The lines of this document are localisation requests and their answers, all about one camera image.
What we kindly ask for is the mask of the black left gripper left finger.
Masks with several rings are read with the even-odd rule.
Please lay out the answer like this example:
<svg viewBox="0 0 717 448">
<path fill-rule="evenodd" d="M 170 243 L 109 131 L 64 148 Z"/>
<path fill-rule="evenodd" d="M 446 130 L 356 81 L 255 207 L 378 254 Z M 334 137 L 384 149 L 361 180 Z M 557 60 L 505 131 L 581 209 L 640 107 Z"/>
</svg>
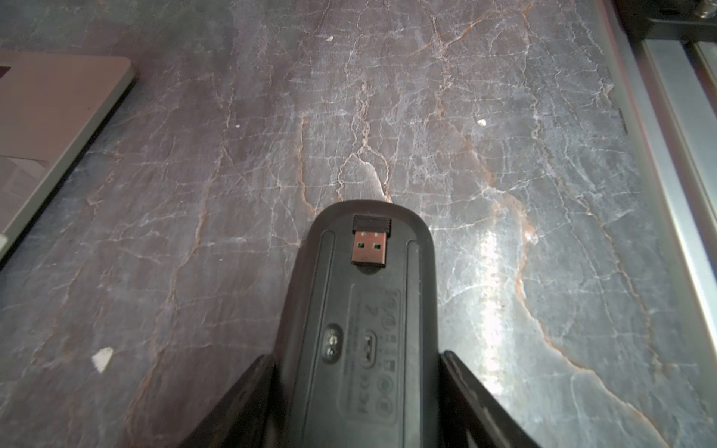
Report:
<svg viewBox="0 0 717 448">
<path fill-rule="evenodd" d="M 259 356 L 179 447 L 261 447 L 274 357 Z"/>
</svg>

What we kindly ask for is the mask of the black wireless mouse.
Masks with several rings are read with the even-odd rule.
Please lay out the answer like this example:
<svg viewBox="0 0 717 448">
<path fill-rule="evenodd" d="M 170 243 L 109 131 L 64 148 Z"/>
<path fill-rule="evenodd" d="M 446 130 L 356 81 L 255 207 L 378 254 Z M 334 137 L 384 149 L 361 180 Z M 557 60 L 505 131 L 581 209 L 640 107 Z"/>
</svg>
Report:
<svg viewBox="0 0 717 448">
<path fill-rule="evenodd" d="M 391 219 L 384 268 L 351 262 L 355 215 Z M 295 259 L 274 352 L 280 447 L 436 447 L 439 350 L 431 232 L 411 210 L 327 207 Z"/>
</svg>

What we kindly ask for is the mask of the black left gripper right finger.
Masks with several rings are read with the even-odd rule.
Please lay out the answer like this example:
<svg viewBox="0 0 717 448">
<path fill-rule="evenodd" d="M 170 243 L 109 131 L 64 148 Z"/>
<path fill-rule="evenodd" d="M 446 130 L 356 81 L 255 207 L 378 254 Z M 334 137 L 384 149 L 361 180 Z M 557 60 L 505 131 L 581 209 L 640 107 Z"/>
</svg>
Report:
<svg viewBox="0 0 717 448">
<path fill-rule="evenodd" d="M 440 418 L 444 447 L 539 446 L 449 350 L 440 354 Z"/>
</svg>

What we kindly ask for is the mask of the silver laptop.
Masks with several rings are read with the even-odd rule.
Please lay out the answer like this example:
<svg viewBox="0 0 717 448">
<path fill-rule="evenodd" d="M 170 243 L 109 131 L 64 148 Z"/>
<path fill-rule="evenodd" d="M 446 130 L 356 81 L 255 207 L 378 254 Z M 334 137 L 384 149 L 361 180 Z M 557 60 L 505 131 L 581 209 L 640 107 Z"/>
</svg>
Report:
<svg viewBox="0 0 717 448">
<path fill-rule="evenodd" d="M 136 71 L 129 59 L 1 53 L 1 252 L 7 254 Z"/>
</svg>

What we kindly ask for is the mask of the small usb mouse receiver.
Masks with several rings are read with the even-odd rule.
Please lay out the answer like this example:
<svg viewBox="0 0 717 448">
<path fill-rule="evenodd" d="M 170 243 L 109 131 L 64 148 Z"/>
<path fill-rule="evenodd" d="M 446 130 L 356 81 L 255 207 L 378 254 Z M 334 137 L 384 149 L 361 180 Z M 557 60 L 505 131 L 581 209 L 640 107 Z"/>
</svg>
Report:
<svg viewBox="0 0 717 448">
<path fill-rule="evenodd" d="M 352 222 L 354 242 L 351 262 L 356 265 L 384 268 L 391 219 L 372 215 L 355 215 Z"/>
</svg>

